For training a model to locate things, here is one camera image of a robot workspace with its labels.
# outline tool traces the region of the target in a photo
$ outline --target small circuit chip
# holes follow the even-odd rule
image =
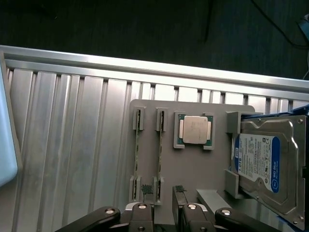
[[[200,116],[185,116],[180,121],[180,136],[187,144],[205,144],[208,139],[208,118]]]

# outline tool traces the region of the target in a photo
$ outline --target black cable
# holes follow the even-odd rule
[[[252,4],[255,6],[255,8],[261,13],[262,16],[264,16],[264,18],[271,23],[271,25],[273,25],[280,33],[281,35],[283,35],[283,37],[286,39],[286,41],[293,47],[298,48],[298,49],[309,49],[308,46],[305,45],[299,45],[299,44],[295,44],[293,43],[288,37],[287,35],[268,17],[267,14],[264,13],[264,11],[258,6],[258,4],[256,4],[256,2],[254,0],[251,0]]]

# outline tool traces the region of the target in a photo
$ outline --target silver bolt head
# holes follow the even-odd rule
[[[112,214],[113,212],[115,212],[115,210],[113,209],[108,209],[105,211],[106,214]]]
[[[145,208],[147,208],[147,206],[146,206],[145,204],[140,204],[140,205],[139,205],[139,208],[140,208],[140,209],[145,209]]]
[[[189,207],[190,209],[196,209],[196,208],[197,208],[197,206],[196,206],[195,204],[190,204],[190,205],[188,205],[188,207]]]
[[[221,210],[221,213],[223,213],[224,215],[227,215],[227,216],[229,216],[231,214],[231,212],[227,209]]]

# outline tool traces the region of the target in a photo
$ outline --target hard drive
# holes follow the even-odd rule
[[[302,230],[309,229],[307,124],[305,115],[243,119],[241,134],[233,135],[231,162],[244,192]]]

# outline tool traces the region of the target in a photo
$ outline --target grooved aluminum panel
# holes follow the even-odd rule
[[[251,104],[282,112],[309,102],[309,82],[179,65],[0,46],[24,170],[0,188],[1,232],[53,232],[128,193],[132,99]],[[250,216],[285,232],[255,200]]]

